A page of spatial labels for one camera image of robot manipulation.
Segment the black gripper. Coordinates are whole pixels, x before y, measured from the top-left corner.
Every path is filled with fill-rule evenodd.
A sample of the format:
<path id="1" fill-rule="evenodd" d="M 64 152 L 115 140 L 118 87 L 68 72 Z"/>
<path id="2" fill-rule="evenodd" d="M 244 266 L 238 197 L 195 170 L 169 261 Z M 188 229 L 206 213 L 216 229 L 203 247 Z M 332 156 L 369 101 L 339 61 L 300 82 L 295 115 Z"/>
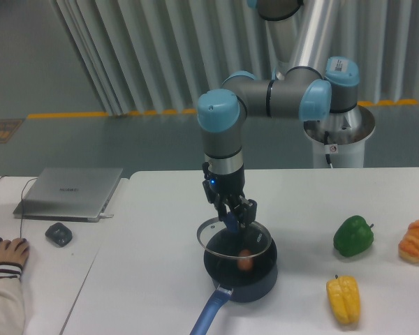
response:
<path id="1" fill-rule="evenodd" d="M 224 200 L 230 196 L 230 212 L 234 216 L 235 226 L 248 227 L 256 219 L 257 202 L 244 198 L 244 166 L 230 174 L 210 172 L 208 165 L 203 165 L 203 188 L 207 201 L 214 205 L 219 221 L 225 221 L 228 212 Z"/>

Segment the striped cream sleeve forearm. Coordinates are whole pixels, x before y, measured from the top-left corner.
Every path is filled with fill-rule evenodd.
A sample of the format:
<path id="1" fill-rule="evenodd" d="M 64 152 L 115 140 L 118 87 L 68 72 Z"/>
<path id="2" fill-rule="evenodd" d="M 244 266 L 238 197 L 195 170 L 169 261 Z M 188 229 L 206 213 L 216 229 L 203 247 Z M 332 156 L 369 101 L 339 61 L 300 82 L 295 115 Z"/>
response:
<path id="1" fill-rule="evenodd" d="M 25 311 L 21 275 L 22 265 L 0 262 L 0 334 L 23 334 Z"/>

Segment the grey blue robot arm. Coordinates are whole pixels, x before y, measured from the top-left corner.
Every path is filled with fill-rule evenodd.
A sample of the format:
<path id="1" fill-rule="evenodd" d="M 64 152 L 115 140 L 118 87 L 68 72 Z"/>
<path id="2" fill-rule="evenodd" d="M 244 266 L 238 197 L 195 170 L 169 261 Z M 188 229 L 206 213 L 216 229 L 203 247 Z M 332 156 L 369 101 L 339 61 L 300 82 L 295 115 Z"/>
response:
<path id="1" fill-rule="evenodd" d="M 198 99 L 198 123 L 205 161 L 203 188 L 218 219 L 231 232 L 256 218 L 257 204 L 244 195 L 242 125 L 247 117 L 322 121 L 357 104 L 357 65 L 331 57 L 329 49 L 340 8 L 338 1 L 250 1 L 268 23 L 279 46 L 269 80 L 238 71 L 220 89 Z"/>

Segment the person's hand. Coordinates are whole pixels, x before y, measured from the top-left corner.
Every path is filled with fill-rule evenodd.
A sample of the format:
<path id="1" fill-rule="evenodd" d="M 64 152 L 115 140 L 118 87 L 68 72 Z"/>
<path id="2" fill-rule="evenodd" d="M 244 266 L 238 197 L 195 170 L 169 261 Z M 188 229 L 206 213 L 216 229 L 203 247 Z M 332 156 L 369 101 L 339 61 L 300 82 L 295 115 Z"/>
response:
<path id="1" fill-rule="evenodd" d="M 0 264 L 18 265 L 24 268 L 29 257 L 29 242 L 23 238 L 0 242 Z"/>

